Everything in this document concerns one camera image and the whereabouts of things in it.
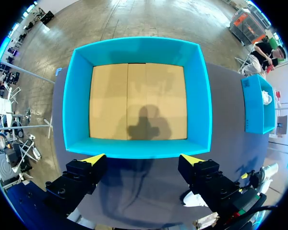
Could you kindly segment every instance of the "small blue bin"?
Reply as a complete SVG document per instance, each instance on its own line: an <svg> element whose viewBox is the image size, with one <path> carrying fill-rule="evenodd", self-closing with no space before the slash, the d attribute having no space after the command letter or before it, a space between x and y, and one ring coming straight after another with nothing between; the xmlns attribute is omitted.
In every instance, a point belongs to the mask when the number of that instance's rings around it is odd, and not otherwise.
<svg viewBox="0 0 288 230"><path fill-rule="evenodd" d="M245 132L265 134L275 128L275 101L272 86L259 74L241 80L245 104ZM272 97L264 105L262 90Z"/></svg>
<svg viewBox="0 0 288 230"><path fill-rule="evenodd" d="M187 139L112 140L89 137L89 97L95 66L159 63L183 66L187 96ZM107 157L149 159L210 151L212 106L207 69L200 46L162 37L126 37L74 50L63 97L63 134L67 151Z"/></svg>

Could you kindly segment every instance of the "cardboard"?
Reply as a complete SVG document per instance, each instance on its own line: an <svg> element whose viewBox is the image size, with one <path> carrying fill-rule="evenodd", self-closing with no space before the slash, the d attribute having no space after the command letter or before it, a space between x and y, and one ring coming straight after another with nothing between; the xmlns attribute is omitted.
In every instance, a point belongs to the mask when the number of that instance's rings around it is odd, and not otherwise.
<svg viewBox="0 0 288 230"><path fill-rule="evenodd" d="M89 126L90 137L127 139L128 64L93 68Z"/></svg>
<svg viewBox="0 0 288 230"><path fill-rule="evenodd" d="M94 67L90 137L186 139L183 67L153 63Z"/></svg>
<svg viewBox="0 0 288 230"><path fill-rule="evenodd" d="M148 139L186 139L187 103L183 67L146 64ZM152 128L157 127L159 134Z"/></svg>
<svg viewBox="0 0 288 230"><path fill-rule="evenodd" d="M128 65L127 139L147 139L146 65Z"/></svg>

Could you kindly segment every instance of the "white chair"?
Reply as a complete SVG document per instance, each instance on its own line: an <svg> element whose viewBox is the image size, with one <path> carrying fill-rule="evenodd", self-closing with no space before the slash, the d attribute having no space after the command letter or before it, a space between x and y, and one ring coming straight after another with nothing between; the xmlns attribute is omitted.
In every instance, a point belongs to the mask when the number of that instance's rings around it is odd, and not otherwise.
<svg viewBox="0 0 288 230"><path fill-rule="evenodd" d="M10 100L0 98L0 115L6 115L7 127L11 127L13 122L13 112ZM3 119L1 119L1 121L2 127L4 127Z"/></svg>
<svg viewBox="0 0 288 230"><path fill-rule="evenodd" d="M12 90L12 87L9 87L8 84L5 82L4 83L4 87L8 90L9 94L8 94L8 100L10 100L11 98L18 104L18 102L16 101L16 94L18 94L21 89L18 86L16 89Z"/></svg>
<svg viewBox="0 0 288 230"><path fill-rule="evenodd" d="M240 67L240 69L238 70L239 73L241 73L242 68L244 67L246 61L249 59L249 56L251 55L251 52L254 51L254 47L255 47L255 46L253 46L253 47L251 48L251 50L250 50L250 52L249 52L249 54L248 54L248 56L246 57L245 60L242 60L242 59L240 59L240 58L235 57L235 59L241 64L241 67Z"/></svg>

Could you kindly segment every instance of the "cable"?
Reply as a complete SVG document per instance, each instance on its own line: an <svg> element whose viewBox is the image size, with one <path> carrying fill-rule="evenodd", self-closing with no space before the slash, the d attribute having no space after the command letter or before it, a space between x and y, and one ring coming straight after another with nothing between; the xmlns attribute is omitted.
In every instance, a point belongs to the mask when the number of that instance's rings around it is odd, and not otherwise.
<svg viewBox="0 0 288 230"><path fill-rule="evenodd" d="M275 210L277 208L277 206L262 206L262 207L256 207L256 208L251 208L249 211L247 211L246 213L242 214L241 216L238 216L236 218L234 218L230 223L226 224L224 227L230 227L232 224L247 218L248 216L255 214L256 212L260 212L260 211L264 211L264 210Z"/></svg>

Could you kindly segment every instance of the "table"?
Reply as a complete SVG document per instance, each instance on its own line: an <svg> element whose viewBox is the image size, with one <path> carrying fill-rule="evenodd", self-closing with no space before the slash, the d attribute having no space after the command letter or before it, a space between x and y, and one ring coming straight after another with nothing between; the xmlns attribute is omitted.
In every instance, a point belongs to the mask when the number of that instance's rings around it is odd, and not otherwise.
<svg viewBox="0 0 288 230"><path fill-rule="evenodd" d="M260 169L269 135L244 132L245 109L240 81L244 76L210 63L206 66L212 96L213 134L211 151L196 157L213 159L220 164L224 175L235 181L245 172ZM54 142L62 171L72 159L90 157L65 150L62 101L66 73L67 68L64 68L57 76L52 103ZM78 209L88 220L124 229L191 224L211 211L207 207L181 205L180 196L187 190L188 185L178 172L178 158L108 158L108 172L93 194L84 197Z"/></svg>

